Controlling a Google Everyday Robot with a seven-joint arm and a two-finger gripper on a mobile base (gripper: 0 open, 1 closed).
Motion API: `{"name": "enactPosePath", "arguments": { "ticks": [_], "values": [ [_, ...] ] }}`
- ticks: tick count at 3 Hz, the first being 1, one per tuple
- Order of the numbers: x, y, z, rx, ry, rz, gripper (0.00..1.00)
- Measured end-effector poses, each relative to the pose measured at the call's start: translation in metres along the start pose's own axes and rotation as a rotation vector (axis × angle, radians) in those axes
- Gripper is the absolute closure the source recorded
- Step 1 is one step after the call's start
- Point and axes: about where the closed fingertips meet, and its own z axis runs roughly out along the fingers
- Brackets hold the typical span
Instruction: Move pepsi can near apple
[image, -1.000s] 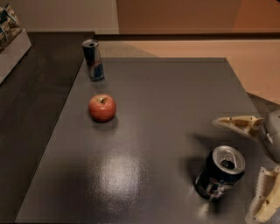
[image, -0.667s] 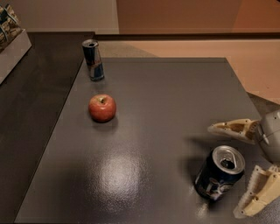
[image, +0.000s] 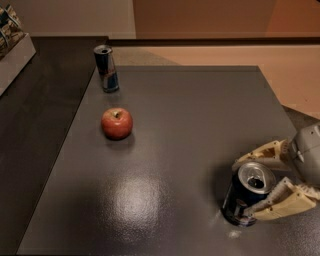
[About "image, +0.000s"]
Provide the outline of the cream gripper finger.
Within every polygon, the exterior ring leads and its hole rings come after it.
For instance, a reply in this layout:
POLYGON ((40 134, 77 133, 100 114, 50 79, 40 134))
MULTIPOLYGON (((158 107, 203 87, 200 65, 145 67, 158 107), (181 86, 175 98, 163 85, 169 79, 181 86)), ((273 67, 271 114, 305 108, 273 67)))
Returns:
POLYGON ((235 160, 232 170, 236 171, 245 163, 260 163, 271 170, 292 171, 294 169, 289 155, 287 140, 271 141, 235 160))
POLYGON ((320 201, 320 189, 283 178, 266 199, 248 207, 243 215, 268 221, 296 215, 314 208, 320 201))

